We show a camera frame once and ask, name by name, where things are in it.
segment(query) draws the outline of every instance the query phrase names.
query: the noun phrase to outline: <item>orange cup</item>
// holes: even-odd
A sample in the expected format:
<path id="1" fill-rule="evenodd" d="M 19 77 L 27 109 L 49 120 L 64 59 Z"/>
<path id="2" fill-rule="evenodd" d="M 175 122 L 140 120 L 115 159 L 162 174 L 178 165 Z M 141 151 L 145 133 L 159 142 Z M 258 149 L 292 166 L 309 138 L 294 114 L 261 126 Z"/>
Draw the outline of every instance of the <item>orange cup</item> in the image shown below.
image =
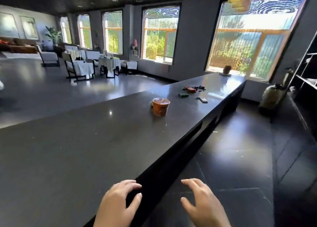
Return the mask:
<path id="1" fill-rule="evenodd" d="M 168 105 L 171 102 L 166 98 L 155 98 L 153 99 L 153 113 L 156 116 L 165 116 L 167 112 Z"/>

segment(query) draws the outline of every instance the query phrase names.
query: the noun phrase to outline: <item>rug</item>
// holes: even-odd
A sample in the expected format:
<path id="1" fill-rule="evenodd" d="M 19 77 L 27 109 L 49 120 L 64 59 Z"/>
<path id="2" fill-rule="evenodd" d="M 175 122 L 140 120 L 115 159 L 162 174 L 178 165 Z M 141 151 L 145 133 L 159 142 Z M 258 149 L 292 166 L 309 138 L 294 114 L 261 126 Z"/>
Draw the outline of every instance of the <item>rug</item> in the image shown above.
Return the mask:
<path id="1" fill-rule="evenodd" d="M 37 54 L 32 54 L 32 53 L 11 53 L 11 52 L 2 52 L 3 55 L 6 56 L 8 59 L 13 59 L 13 58 L 31 58 L 31 59 L 41 59 L 41 56 L 39 53 Z"/>

